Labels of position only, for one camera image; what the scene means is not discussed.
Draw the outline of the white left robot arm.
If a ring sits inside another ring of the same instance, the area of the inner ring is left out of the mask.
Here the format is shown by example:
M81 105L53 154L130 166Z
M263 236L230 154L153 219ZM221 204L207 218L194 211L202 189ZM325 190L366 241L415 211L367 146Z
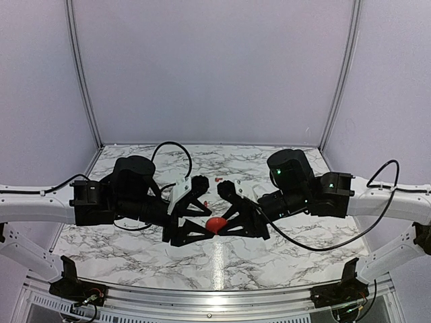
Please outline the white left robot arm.
M80 299L85 285L77 278L74 261L39 248L13 230L11 222L96 226L126 218L161 227L163 241L172 246L212 238L212 232L190 221L211 215L198 200L209 188L208 178L187 176L177 181L166 201L154 180L155 171L150 159L132 155L116 160L113 171L99 181L74 176L54 188L2 188L1 253L58 285L68 298Z

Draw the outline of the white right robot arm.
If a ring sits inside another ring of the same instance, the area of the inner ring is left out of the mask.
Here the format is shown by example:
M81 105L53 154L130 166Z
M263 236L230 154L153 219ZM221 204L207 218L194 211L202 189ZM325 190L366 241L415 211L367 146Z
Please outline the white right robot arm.
M277 190L257 199L239 182L218 184L219 196L231 207L222 217L221 236L269 238L275 221L299 213L319 217L375 216L404 219L411 226L392 242L367 257L345 264L343 279L334 286L339 301L348 301L360 290L392 269L430 254L430 186L374 183L348 173L315 176L299 149L283 149L267 159L269 177Z

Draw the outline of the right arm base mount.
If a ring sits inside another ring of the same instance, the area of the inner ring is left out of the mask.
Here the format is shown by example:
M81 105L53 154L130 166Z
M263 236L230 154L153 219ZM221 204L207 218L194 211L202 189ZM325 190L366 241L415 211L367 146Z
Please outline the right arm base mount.
M357 276L356 265L359 258L345 263L341 280L337 283L319 285L310 289L310 300L315 308L336 306L368 297L368 284L361 282Z

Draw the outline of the red round charging case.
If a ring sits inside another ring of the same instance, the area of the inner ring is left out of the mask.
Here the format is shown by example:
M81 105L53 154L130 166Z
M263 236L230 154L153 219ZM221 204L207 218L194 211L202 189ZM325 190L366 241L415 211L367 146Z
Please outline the red round charging case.
M227 222L223 217L211 217L206 221L205 228L212 234L218 235L218 232L226 226Z

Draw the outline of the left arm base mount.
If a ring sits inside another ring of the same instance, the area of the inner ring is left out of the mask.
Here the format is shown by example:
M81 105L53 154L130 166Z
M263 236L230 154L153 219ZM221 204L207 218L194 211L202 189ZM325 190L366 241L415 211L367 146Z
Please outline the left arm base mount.
M106 299L107 286L100 283L82 281L77 276L74 261L60 256L63 269L59 279L50 283L51 295L75 301L79 306L88 304L103 306Z

